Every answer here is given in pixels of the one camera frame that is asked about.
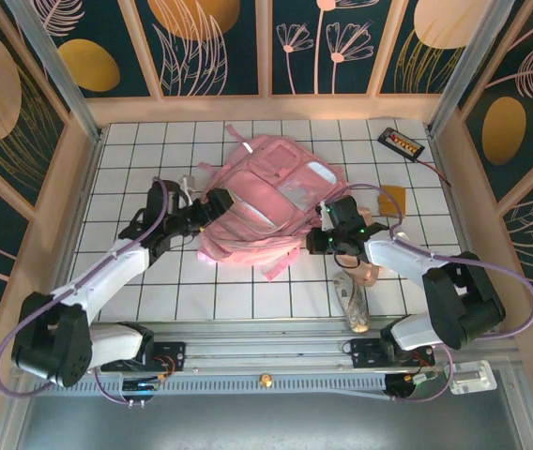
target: red wire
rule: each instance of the red wire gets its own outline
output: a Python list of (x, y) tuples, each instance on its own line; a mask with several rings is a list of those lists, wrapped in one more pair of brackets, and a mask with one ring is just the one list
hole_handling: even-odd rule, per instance
[(420, 159), (416, 159), (416, 162), (418, 162), (419, 164), (422, 164), (423, 166), (425, 167), (429, 167), (432, 171), (434, 171), (435, 173), (437, 173), (437, 176), (439, 176), (442, 180), (444, 180), (444, 182), (451, 188), (452, 185), (450, 184), (450, 181), (448, 181), (448, 178), (446, 178), (446, 175), (444, 175), (442, 172), (440, 172), (435, 166), (431, 165), (431, 164), (428, 164), (427, 162), (425, 161), (421, 161)]
[(165, 354), (164, 356), (169, 358), (169, 360), (171, 361), (171, 364), (173, 366), (173, 368), (171, 368), (170, 372), (169, 372), (169, 365), (162, 358), (155, 357), (154, 361), (161, 361), (162, 365), (164, 366), (164, 368), (166, 368), (166, 372), (168, 374), (167, 376), (170, 377), (171, 375), (173, 375), (175, 373), (175, 369), (176, 369), (175, 360), (172, 357), (170, 357), (168, 354)]

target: orange sticky note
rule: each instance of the orange sticky note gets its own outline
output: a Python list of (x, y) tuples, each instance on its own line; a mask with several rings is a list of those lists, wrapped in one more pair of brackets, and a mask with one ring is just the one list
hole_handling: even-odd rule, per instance
[[(382, 185), (381, 188), (388, 192), (400, 205), (402, 215), (406, 216), (406, 189), (400, 186)], [(383, 193), (379, 194), (379, 216), (396, 218), (398, 210), (389, 197)]]

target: white tiled floor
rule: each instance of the white tiled floor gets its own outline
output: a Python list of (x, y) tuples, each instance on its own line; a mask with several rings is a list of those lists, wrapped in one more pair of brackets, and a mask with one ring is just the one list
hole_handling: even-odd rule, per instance
[[(433, 162), (423, 126), (411, 120), (289, 120), (232, 122), (243, 136), (290, 136), (325, 160), (345, 168), (350, 183), (392, 184), (407, 188), (403, 229), (411, 241), (440, 252), (460, 252), (438, 177), (387, 149), (376, 138), (387, 127), (399, 129), (426, 146), (420, 159)], [(89, 202), (72, 276), (79, 276), (107, 250), (138, 209), (153, 176), (178, 180), (191, 173), (196, 188), (209, 176), (194, 167), (219, 167), (236, 147), (223, 122), (114, 124), (108, 133)], [(377, 217), (377, 195), (355, 190), (361, 206)], [(100, 321), (169, 322), (213, 319), (323, 318), (343, 315), (331, 283), (339, 267), (329, 257), (298, 260), (273, 282), (251, 267), (216, 266), (196, 258), (197, 240), (180, 238), (144, 274), (131, 280), (101, 311)], [(386, 269), (366, 289), (373, 316), (399, 316), (426, 308), (423, 292)]]

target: metal bracket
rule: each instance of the metal bracket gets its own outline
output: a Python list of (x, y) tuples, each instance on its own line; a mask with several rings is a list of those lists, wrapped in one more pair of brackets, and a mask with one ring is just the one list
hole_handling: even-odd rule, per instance
[[(410, 357), (411, 352), (407, 353), (409, 357), (405, 360), (392, 361), (381, 348), (380, 342), (379, 338), (350, 340), (348, 353), (352, 356), (354, 368), (419, 368), (422, 364), (417, 357)], [(435, 365), (434, 350), (431, 347), (418, 347), (413, 352), (418, 354), (426, 364)]]
[(175, 372), (183, 370), (185, 365), (185, 342), (154, 342), (153, 360), (147, 361), (144, 365), (133, 365), (128, 361), (113, 361), (104, 364), (101, 371), (109, 372), (163, 372), (166, 363), (171, 368), (171, 360), (175, 362)]

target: robotic arm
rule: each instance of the robotic arm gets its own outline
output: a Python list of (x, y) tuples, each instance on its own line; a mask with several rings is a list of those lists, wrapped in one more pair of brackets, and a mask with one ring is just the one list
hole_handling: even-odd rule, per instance
[[(376, 222), (367, 226), (350, 196), (326, 203), (325, 207), (333, 228), (312, 229), (306, 239), (309, 253), (355, 256), (359, 261), (386, 267), (425, 291), (428, 312), (405, 316), (381, 331), (381, 346), (391, 361), (418, 347), (438, 343), (459, 350), (506, 317), (481, 267), (427, 258), (418, 252), (430, 253), (425, 247), (399, 245), (388, 227)], [(470, 252), (462, 253), (460, 258), (478, 259)]]
[[(226, 190), (216, 188), (208, 191), (205, 202), (196, 200), (179, 209), (179, 184), (163, 183), (169, 207), (158, 228), (132, 244), (160, 216), (164, 199), (155, 182), (146, 208), (118, 235), (105, 258), (68, 285), (47, 295), (34, 292), (24, 300), (21, 321), (66, 295), (16, 335), (12, 350), (15, 366), (64, 387), (75, 384), (88, 369), (113, 361), (132, 361), (140, 370), (161, 371), (153, 361), (151, 331), (137, 323), (92, 321), (115, 293), (169, 249), (171, 238), (197, 235), (233, 204)], [(307, 236), (311, 254), (357, 256), (412, 280), (426, 293), (429, 313), (406, 316), (382, 330), (380, 344), (390, 361), (438, 342), (458, 350), (504, 319), (502, 303), (483, 269), (440, 262), (399, 246), (386, 232), (387, 227), (365, 224), (352, 197), (329, 202), (326, 209), (333, 228), (312, 229)], [(461, 256), (477, 259), (468, 252)], [(466, 288), (466, 292), (458, 294), (456, 288)]]
[(24, 300), (21, 321), (58, 295), (72, 291), (18, 333), (12, 350), (15, 366), (70, 387), (89, 368), (112, 361), (133, 360), (140, 368), (147, 369), (156, 364), (149, 330), (136, 323), (92, 324), (92, 321), (125, 284), (170, 248), (171, 238), (197, 235), (233, 204), (227, 190), (215, 188), (207, 192), (206, 202), (195, 200), (179, 209), (179, 184), (163, 183), (168, 191), (169, 207), (154, 232), (115, 257), (119, 249), (141, 237), (159, 218), (163, 196), (158, 182), (148, 192), (146, 208), (137, 212), (99, 262), (69, 284), (47, 295), (34, 292)]

